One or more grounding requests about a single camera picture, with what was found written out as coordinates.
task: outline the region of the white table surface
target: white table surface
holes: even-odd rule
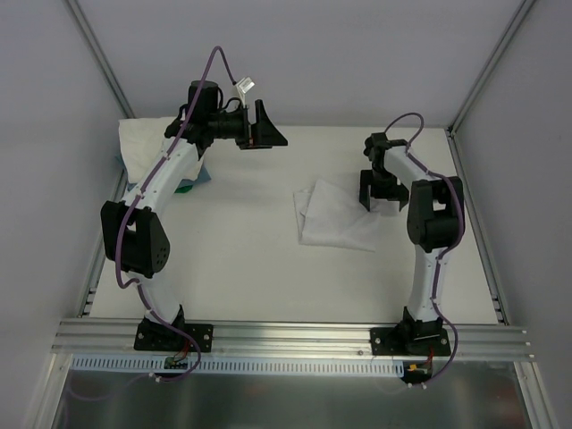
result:
[[[162,220],[171,242],[165,268],[188,319],[393,323],[401,319],[415,252],[407,208],[385,203],[377,251],[298,244],[293,192],[324,178],[358,197],[362,154],[375,128],[280,127],[288,147],[240,152],[216,141],[206,152],[213,179],[175,195]],[[390,138],[414,131],[395,129]],[[437,172],[455,174],[443,130],[425,130],[415,153]],[[470,222],[452,253],[442,311],[454,323],[496,324]],[[105,261],[91,315],[141,318],[133,288],[120,290]]]

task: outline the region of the metal plate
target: metal plate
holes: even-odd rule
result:
[[[395,328],[372,328],[369,331],[370,341],[372,343],[372,353],[374,354],[374,356],[393,356],[393,355],[414,356],[408,353],[408,351],[405,350],[404,346],[399,348],[396,347],[398,346],[397,344],[394,344],[393,346],[389,346],[386,344],[385,339],[387,338],[387,335],[390,332],[393,332],[394,329]],[[430,347],[429,346],[425,347],[427,348],[427,353],[424,354],[423,356],[426,358],[427,356],[429,356]],[[441,330],[441,335],[439,337],[439,340],[434,342],[434,345],[431,346],[431,349],[433,349],[433,353],[435,356],[450,356],[449,337],[447,335],[446,330],[444,329]]]
[[[530,427],[514,366],[458,363],[428,384],[408,389],[390,378],[195,374],[181,383],[133,374],[73,371],[83,395],[118,391],[111,400],[65,398],[67,413],[53,426],[227,429],[430,429]]]
[[[137,334],[135,335],[135,343],[133,348],[138,351],[179,351],[179,348],[172,347],[172,340],[157,341],[157,337],[153,335],[148,335],[146,329],[139,324],[137,327]],[[213,345],[213,326],[211,324],[185,324],[185,333],[190,335],[196,342],[201,352],[210,353]],[[189,346],[189,351],[196,351],[195,346],[191,343]]]

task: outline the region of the enclosure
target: enclosure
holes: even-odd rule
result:
[[[4,2],[3,427],[571,426],[571,13],[564,0]],[[216,141],[211,181],[171,198],[165,276],[212,343],[188,379],[134,383],[165,354],[133,349],[145,308],[103,250],[100,209],[127,186],[118,121],[174,117],[216,45],[289,145]],[[231,96],[220,58],[208,79]],[[382,206],[365,252],[300,245],[293,200],[319,179],[357,192],[364,141],[411,111],[425,117],[416,154],[463,181],[467,221],[442,292],[458,353],[426,390],[370,337],[408,302],[407,210]],[[70,385],[115,393],[77,400]]]

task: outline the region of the connector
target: connector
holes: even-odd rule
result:
[[[247,92],[249,92],[252,89],[252,87],[254,87],[254,82],[249,76],[247,76],[246,78],[242,78],[241,80],[239,80],[236,83],[236,85],[234,85],[234,87],[236,88],[236,92],[239,95],[240,102],[242,103],[242,105],[246,105]]]
[[[164,360],[163,369],[187,369],[189,368],[189,359],[186,357],[182,360],[175,360],[174,357],[168,357]]]

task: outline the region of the towel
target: towel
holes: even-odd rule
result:
[[[172,139],[164,137],[164,131],[174,118],[140,118],[119,121],[119,144],[122,162],[127,171],[127,182],[137,183],[151,167],[163,144]],[[203,168],[205,157],[190,168],[181,181],[180,187],[209,181],[210,176]]]
[[[294,193],[299,243],[375,251],[379,213],[368,212],[356,195],[323,179]]]

